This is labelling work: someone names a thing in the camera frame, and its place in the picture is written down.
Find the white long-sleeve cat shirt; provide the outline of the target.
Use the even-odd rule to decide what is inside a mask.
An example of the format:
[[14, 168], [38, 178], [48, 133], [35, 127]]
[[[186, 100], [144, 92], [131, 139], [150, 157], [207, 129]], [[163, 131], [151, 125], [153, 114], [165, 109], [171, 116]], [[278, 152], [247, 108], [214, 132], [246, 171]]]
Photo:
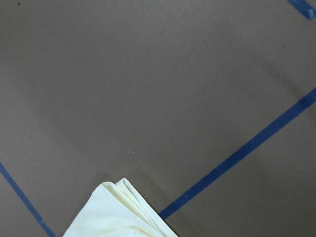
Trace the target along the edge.
[[66, 237], [176, 235], [126, 178], [100, 184], [64, 233]]

